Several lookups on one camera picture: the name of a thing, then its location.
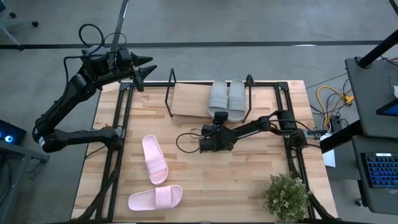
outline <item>computer monitor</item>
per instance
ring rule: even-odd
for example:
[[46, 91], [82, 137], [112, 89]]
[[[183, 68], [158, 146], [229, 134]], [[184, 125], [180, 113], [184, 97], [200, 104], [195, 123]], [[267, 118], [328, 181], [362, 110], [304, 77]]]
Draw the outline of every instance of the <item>computer monitor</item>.
[[376, 114], [384, 116], [398, 116], [398, 99], [394, 99], [390, 103], [377, 109]]

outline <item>white paper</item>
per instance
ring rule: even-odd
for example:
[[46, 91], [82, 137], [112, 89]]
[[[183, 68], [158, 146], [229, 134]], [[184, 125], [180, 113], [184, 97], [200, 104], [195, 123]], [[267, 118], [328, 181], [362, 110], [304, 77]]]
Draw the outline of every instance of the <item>white paper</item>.
[[[320, 140], [322, 141], [330, 136], [331, 136], [330, 133], [326, 133], [321, 136]], [[336, 167], [335, 150], [334, 149], [332, 149], [326, 153], [323, 153], [322, 156], [323, 156], [323, 162], [325, 163], [325, 166]]]

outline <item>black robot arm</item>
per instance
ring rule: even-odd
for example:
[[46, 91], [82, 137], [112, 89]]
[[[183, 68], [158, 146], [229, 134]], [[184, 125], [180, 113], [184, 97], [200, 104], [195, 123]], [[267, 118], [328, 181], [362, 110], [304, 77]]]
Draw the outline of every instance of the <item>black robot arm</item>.
[[153, 65], [135, 69], [136, 66], [150, 62], [152, 57], [140, 57], [127, 49], [111, 53], [103, 47], [96, 50], [95, 55], [90, 54], [95, 48], [97, 46], [83, 50], [82, 56], [70, 57], [80, 58], [83, 65], [68, 82], [64, 94], [35, 122], [33, 138], [45, 152], [55, 152], [67, 145], [89, 142], [103, 142], [108, 148], [121, 147], [120, 133], [114, 130], [116, 127], [73, 133], [55, 129], [77, 104], [90, 99], [97, 90], [102, 90], [104, 85], [130, 78], [138, 91], [144, 91], [144, 79], [156, 68], [156, 65]]
[[[203, 125], [201, 134], [205, 138], [199, 140], [200, 152], [231, 151], [239, 139], [263, 131], [270, 131], [279, 136], [289, 135], [293, 147], [304, 147], [307, 144], [304, 132], [301, 129], [297, 129], [293, 114], [286, 110], [275, 111], [269, 116], [261, 116], [255, 121], [234, 129], [229, 129], [224, 125], [227, 118], [227, 112], [216, 112], [213, 124]], [[280, 129], [272, 126], [272, 122], [278, 122]]]

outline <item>yellow cable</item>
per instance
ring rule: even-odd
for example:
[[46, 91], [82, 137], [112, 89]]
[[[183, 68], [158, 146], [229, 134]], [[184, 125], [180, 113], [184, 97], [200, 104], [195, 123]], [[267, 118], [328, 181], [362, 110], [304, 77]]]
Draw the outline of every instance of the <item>yellow cable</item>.
[[[336, 110], [336, 108], [337, 108], [337, 106], [338, 106], [338, 103], [342, 100], [342, 99], [345, 99], [346, 100], [346, 105], [350, 105], [352, 102], [353, 102], [353, 100], [354, 100], [354, 97], [353, 96], [346, 96], [346, 97], [341, 97], [338, 101], [337, 101], [337, 103], [336, 103], [336, 105], [335, 105], [335, 107], [333, 108], [333, 110], [331, 111], [331, 113], [333, 114], [333, 112], [334, 112], [334, 110]], [[324, 127], [327, 127], [328, 126], [328, 124], [329, 124], [329, 121], [330, 119], [325, 119], [325, 125], [324, 125]]]
[[328, 88], [328, 89], [330, 89], [330, 90], [333, 90], [334, 92], [336, 92], [337, 94], [340, 95], [340, 99], [337, 101], [337, 104], [336, 104], [335, 108], [332, 110], [332, 113], [333, 113], [333, 111], [337, 108], [338, 103], [339, 103], [342, 99], [345, 100], [345, 103], [346, 103], [347, 105], [351, 105], [352, 101], [354, 100], [354, 96], [347, 96], [347, 95], [344, 95], [344, 94], [340, 93], [338, 90], [336, 90], [335, 88], [333, 88], [333, 87], [331, 87], [331, 86], [320, 86], [320, 87], [318, 88], [318, 90], [317, 90], [317, 100], [318, 100], [319, 104], [320, 104], [321, 107], [322, 107], [323, 113], [326, 114], [325, 120], [323, 120], [323, 126], [324, 126], [324, 127], [327, 127], [327, 125], [329, 124], [329, 117], [328, 117], [328, 113], [327, 113], [327, 111], [326, 111], [326, 109], [325, 109], [325, 107], [324, 107], [324, 105], [323, 105], [323, 103], [322, 103], [322, 101], [321, 101], [321, 99], [320, 99], [320, 90], [323, 89], [323, 88]]

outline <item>potted plant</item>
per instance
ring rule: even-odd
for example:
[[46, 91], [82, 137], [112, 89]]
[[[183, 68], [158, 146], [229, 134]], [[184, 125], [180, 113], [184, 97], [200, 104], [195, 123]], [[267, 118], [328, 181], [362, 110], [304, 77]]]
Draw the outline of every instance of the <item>potted plant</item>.
[[264, 208], [281, 222], [297, 222], [307, 214], [308, 192], [299, 178], [288, 174], [271, 175], [263, 193]]

